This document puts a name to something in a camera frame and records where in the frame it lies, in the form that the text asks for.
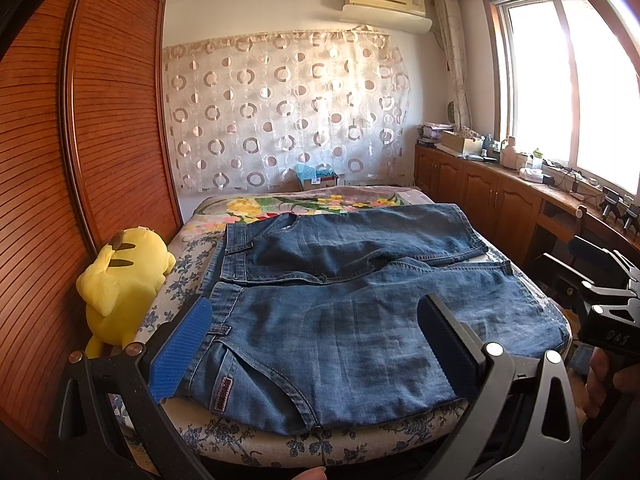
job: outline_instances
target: window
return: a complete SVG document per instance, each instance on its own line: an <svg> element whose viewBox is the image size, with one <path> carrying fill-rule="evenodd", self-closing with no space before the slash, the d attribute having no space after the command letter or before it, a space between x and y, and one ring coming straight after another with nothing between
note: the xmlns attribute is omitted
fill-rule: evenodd
<svg viewBox="0 0 640 480"><path fill-rule="evenodd" d="M501 136L636 194L640 84L587 0L492 0Z"/></svg>

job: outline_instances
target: jeans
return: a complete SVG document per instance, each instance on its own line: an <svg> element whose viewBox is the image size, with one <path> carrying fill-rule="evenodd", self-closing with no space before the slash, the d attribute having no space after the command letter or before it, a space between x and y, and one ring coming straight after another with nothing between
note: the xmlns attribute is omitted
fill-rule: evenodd
<svg viewBox="0 0 640 480"><path fill-rule="evenodd" d="M380 215L387 211L389 223ZM447 220L427 221L433 211ZM369 214L374 220L358 219L368 233L348 237L344 217ZM452 264L486 250L455 206L315 216L308 226L305 218L278 218L229 226L207 269L213 324L178 394L214 414L297 434L383 424L455 400L417 324L418 300L429 293L510 353L538 357L564 342L564 326L544 314L509 262ZM260 241L249 244L256 233ZM262 252L238 251L245 246ZM239 253L248 257L238 262Z"/></svg>

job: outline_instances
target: human hand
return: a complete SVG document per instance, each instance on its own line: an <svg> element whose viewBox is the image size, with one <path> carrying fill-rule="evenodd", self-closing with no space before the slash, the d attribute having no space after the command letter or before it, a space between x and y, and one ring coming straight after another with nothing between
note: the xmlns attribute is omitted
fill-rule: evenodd
<svg viewBox="0 0 640 480"><path fill-rule="evenodd" d="M607 398L605 377L609 373L609 357L601 348L591 355L589 375L584 389L582 408L588 417L595 418ZM613 386L623 394L640 395L640 364L623 368L613 375Z"/></svg>
<svg viewBox="0 0 640 480"><path fill-rule="evenodd" d="M324 470L324 467L315 467L300 473L293 480L326 480Z"/></svg>

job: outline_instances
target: mattress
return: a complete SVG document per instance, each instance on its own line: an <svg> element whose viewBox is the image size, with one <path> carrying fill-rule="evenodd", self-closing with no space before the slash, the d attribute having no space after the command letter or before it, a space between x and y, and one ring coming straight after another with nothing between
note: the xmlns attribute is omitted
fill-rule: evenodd
<svg viewBox="0 0 640 480"><path fill-rule="evenodd" d="M255 222L283 212L335 214L431 202L417 189L385 186L344 186L293 194L207 198L169 244L177 263L146 314L137 340L148 341L160 324L173 319L183 301L195 291L202 271L212 257L212 249L228 223ZM489 247L488 253L471 261L507 259L487 240L484 241ZM542 311L547 316L563 320L566 340L562 350L566 350L570 345L571 331L562 313L520 269L513 266L513 270L532 292ZM122 400L113 396L112 404L136 461L153 470ZM213 415L185 399L165 399L161 405L185 442L197 454L222 462L270 467L343 465L409 450L449 433L467 406L466 401L457 400L430 412L387 424L281 436Z"/></svg>

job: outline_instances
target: jeans pocket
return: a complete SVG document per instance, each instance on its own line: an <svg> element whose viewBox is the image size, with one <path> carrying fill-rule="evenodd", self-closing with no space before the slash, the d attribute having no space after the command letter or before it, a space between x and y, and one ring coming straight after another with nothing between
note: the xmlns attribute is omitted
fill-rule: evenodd
<svg viewBox="0 0 640 480"><path fill-rule="evenodd" d="M278 219L287 219L287 225L283 227L274 227L268 228L265 232L260 233L252 238L252 240L265 240L272 237L278 237L283 234L288 234L292 232L296 227L300 225L301 215L297 215L295 213L283 213L278 216Z"/></svg>
<svg viewBox="0 0 640 480"><path fill-rule="evenodd" d="M315 411L289 379L228 340L222 344L226 352L212 382L211 413L279 434L319 425Z"/></svg>

